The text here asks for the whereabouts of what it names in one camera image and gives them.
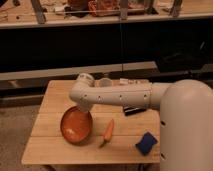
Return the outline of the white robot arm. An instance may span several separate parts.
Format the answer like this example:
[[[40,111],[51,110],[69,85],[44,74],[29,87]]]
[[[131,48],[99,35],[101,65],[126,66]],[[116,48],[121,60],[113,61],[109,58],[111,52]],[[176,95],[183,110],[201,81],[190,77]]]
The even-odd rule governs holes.
[[[69,97],[82,111],[95,104],[157,110],[160,113],[160,171],[213,171],[213,88],[185,79],[96,87],[82,73]]]

